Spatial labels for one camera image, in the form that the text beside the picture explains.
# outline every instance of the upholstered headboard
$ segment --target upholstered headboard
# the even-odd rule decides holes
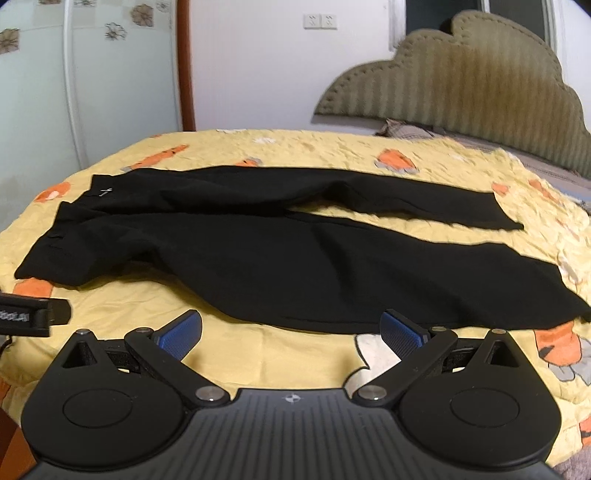
[[[477,11],[457,14],[452,33],[417,30],[392,60],[348,70],[316,114],[442,127],[591,178],[591,133],[551,48],[524,27]]]

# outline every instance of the dark window pane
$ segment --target dark window pane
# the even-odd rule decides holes
[[[544,0],[490,0],[491,13],[513,20],[546,39],[542,2]]]
[[[419,28],[438,30],[447,20],[462,10],[479,10],[480,2],[479,0],[407,0],[406,6],[408,34]]]

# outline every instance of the patterned bed sheet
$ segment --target patterned bed sheet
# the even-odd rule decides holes
[[[591,302],[588,215],[504,150],[473,150],[447,137],[407,141],[279,130],[156,135],[41,192],[0,233],[0,289],[66,298],[73,308],[69,325],[53,327],[50,338],[16,338],[0,358],[2,408],[13,419],[20,419],[28,395],[74,330],[86,327],[98,338],[122,338],[139,326],[158,329],[187,309],[202,314],[203,338],[184,362],[232,394],[241,387],[334,388],[348,382],[347,387],[353,388],[355,382],[377,376],[398,361],[395,355],[387,354],[379,336],[296,332],[227,317],[175,278],[139,265],[129,265],[118,275],[98,278],[81,288],[14,279],[15,269],[33,242],[53,223],[59,203],[80,196],[93,174],[214,165],[348,168],[493,191],[507,215],[525,225],[524,231],[484,231],[426,220],[364,215],[339,207],[310,206],[306,210],[349,217],[428,241],[502,242],[522,255],[557,264],[565,285]],[[486,330],[464,328],[457,332],[460,336],[483,338]],[[591,325],[574,319],[552,330],[511,334],[562,413],[560,435],[548,458],[554,466],[583,445],[591,444]]]

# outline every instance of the silver bolt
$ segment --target silver bolt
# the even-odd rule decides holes
[[[226,392],[216,385],[210,385],[209,387],[198,388],[195,395],[199,400],[203,401],[217,401],[221,400]]]
[[[358,390],[358,394],[365,400],[381,400],[388,392],[384,387],[379,385],[364,385]]]

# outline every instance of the electrical outlet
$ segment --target electrical outlet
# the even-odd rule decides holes
[[[320,14],[304,14],[304,28],[322,28]]]
[[[322,14],[320,16],[320,28],[324,28],[326,30],[336,30],[336,15]]]

